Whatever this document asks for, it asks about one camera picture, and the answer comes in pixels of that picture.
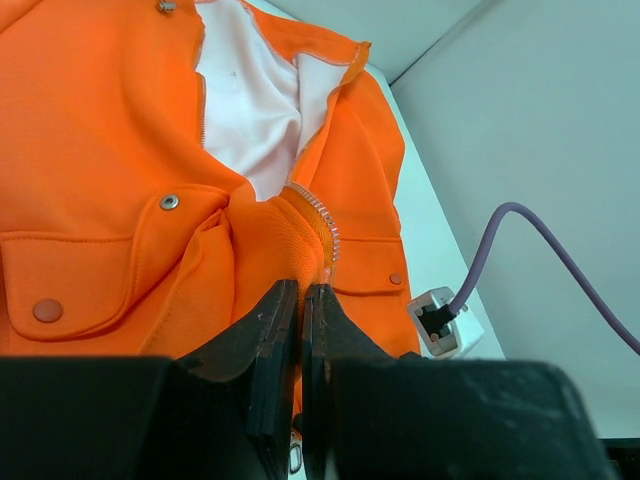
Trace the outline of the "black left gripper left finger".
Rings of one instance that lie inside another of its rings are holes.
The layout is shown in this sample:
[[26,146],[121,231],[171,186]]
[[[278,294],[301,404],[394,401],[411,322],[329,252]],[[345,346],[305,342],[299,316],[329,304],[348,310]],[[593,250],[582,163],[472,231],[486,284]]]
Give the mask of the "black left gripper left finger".
[[192,353],[5,357],[5,479],[284,479],[298,285]]

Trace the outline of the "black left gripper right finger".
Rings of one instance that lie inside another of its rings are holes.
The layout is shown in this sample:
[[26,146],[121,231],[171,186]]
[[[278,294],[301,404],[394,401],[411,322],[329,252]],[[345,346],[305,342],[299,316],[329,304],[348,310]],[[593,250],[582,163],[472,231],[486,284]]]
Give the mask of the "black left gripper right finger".
[[310,479],[613,479],[555,366],[386,354],[327,285],[305,299],[302,451]]

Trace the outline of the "orange jacket with pink lining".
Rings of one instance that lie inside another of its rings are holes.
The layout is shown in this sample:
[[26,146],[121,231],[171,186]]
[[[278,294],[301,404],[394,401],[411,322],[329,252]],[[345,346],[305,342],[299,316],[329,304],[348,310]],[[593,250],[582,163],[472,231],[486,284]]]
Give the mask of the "orange jacket with pink lining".
[[418,352],[370,46],[244,1],[1,5],[1,361],[178,360],[298,285]]

